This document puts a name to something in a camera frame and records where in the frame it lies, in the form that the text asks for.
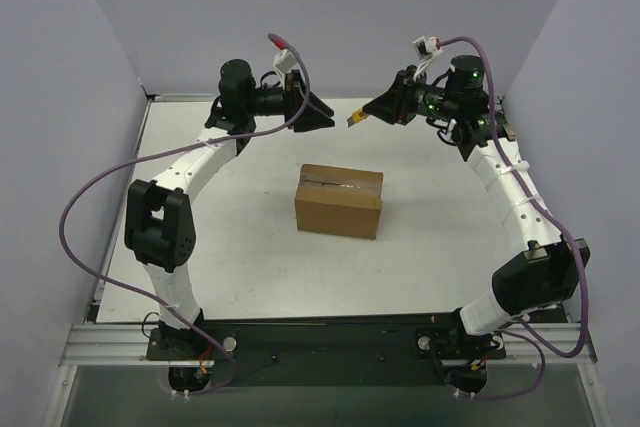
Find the yellow utility knife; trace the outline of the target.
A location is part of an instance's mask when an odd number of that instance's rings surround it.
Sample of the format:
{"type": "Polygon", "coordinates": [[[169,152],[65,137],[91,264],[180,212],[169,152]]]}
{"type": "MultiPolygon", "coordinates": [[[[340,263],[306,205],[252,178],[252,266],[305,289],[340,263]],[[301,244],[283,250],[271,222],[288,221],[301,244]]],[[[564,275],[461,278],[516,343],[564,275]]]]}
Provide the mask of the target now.
{"type": "Polygon", "coordinates": [[[368,117],[369,115],[363,109],[358,109],[347,118],[347,127],[351,128],[356,124],[366,120],[368,117]]]}

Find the brown cardboard express box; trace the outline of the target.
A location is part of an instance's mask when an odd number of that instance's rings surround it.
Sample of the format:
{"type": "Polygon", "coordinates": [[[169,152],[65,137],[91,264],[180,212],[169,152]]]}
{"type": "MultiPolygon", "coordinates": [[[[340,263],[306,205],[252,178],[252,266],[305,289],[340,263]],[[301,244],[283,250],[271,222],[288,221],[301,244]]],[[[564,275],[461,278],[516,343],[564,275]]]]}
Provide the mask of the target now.
{"type": "Polygon", "coordinates": [[[381,172],[302,165],[294,197],[297,229],[376,238],[383,208],[383,181],[381,172]]]}

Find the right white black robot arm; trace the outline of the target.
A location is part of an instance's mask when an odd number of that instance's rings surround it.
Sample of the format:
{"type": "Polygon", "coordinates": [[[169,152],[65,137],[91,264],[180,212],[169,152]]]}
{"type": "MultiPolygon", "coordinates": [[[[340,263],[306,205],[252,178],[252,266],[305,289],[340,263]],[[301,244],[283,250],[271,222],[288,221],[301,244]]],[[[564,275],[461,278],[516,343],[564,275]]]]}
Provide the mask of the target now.
{"type": "Polygon", "coordinates": [[[406,125],[418,116],[446,123],[450,143],[479,177],[496,208],[512,257],[492,275],[488,292],[460,309],[465,333],[492,333],[575,293],[581,295],[580,318],[587,321],[589,247],[546,208],[514,131],[495,108],[482,58],[454,57],[443,86],[427,83],[425,71],[425,65],[398,71],[390,88],[362,110],[390,125],[406,125]]]}

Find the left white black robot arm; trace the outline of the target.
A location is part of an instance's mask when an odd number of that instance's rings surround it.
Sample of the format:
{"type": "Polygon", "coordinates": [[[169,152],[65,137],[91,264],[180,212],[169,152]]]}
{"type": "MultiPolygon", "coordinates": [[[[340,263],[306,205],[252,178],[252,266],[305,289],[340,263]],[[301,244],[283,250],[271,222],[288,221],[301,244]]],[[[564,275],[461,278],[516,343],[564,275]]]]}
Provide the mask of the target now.
{"type": "Polygon", "coordinates": [[[300,70],[278,83],[258,85],[248,62],[233,59],[220,69],[219,96],[211,107],[196,149],[179,156],[149,181],[134,181],[127,193],[124,242],[164,300],[159,332],[183,358],[204,349],[198,328],[203,311],[195,300],[187,267],[196,230],[192,203],[213,176],[240,155],[256,129],[258,116],[282,116],[296,133],[331,128],[333,110],[306,91],[300,70]]]}

